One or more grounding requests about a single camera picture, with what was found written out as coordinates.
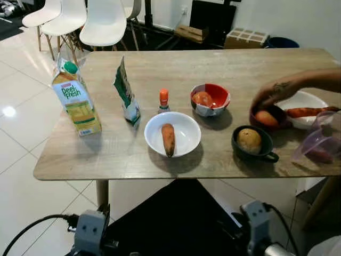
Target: trash bin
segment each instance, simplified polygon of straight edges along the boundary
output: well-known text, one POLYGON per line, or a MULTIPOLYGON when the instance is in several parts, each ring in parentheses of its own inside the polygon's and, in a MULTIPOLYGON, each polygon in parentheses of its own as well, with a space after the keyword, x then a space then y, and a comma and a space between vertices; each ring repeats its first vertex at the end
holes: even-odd
POLYGON ((285 37, 270 37, 265 48, 299 48, 298 43, 285 37))

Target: power outlet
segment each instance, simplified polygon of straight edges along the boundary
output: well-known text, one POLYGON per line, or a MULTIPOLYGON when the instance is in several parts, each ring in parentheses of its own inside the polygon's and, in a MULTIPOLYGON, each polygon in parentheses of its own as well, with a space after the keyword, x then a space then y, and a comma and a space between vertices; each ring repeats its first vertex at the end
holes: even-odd
POLYGON ((188 7, 187 5, 181 5, 181 15, 186 16, 188 13, 188 7))

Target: bowl handle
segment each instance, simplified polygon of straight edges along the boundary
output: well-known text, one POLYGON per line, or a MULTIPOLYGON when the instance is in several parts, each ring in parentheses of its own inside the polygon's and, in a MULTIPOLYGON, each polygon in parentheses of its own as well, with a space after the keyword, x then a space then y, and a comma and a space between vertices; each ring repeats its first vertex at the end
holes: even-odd
POLYGON ((268 163, 276 163, 278 159, 279 159, 279 156, 275 154, 274 152, 270 152, 262 158, 263 161, 268 162, 268 163))

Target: white tile floor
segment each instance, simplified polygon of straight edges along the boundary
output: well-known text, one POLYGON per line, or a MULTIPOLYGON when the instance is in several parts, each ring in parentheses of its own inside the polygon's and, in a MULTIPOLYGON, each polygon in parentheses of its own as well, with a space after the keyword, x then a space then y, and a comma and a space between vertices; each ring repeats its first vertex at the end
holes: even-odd
MULTIPOLYGON (((54 63, 46 40, 42 38, 39 52, 36 30, 23 30, 22 34, 0 41, 0 254, 34 220, 53 213, 80 214, 96 208, 94 182, 38 181, 33 177, 34 166, 62 108, 50 88, 54 63), (4 115, 2 109, 6 107, 14 108, 15 115, 4 115)), ((83 57, 87 53, 77 54, 83 57)), ((120 218, 169 182, 110 182, 110 203, 115 206, 111 208, 111 217, 120 218), (129 200, 122 200, 123 193, 129 200)), ((294 235, 300 236, 299 222, 306 206, 300 205, 299 214, 294 216, 298 179, 201 182, 227 211, 237 211, 239 205, 253 199, 274 204, 293 227, 294 235)), ((272 219, 273 239, 286 246, 288 236, 279 220, 275 216, 272 219)), ((9 255, 64 255, 73 241, 66 227, 61 220, 45 221, 23 235, 9 255)))

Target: white plate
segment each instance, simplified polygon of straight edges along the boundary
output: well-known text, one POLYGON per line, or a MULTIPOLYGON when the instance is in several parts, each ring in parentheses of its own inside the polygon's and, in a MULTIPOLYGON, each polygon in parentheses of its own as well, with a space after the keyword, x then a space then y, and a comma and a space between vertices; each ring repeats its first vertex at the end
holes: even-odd
POLYGON ((183 156, 193 151, 199 144, 201 130, 192 117, 178 112, 165 112, 149 120, 144 128, 145 141, 157 153, 166 156, 161 133, 164 124, 172 124, 174 127, 175 149, 173 157, 183 156))
MULTIPOLYGON (((302 91, 298 91, 291 98, 278 102, 276 105, 283 110, 290 108, 325 108, 328 106, 327 103, 320 98, 302 91)), ((293 123, 294 127, 307 130, 314 123, 316 116, 299 118, 291 118, 288 116, 288 119, 293 123)))

